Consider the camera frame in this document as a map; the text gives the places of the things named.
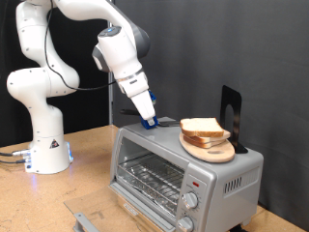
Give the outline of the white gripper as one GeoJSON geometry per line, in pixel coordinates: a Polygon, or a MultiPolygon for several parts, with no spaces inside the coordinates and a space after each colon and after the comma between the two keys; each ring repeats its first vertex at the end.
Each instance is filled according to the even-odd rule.
{"type": "Polygon", "coordinates": [[[148,80],[144,72],[118,82],[122,92],[134,103],[139,114],[149,126],[155,126],[155,108],[149,93],[148,80]]]}

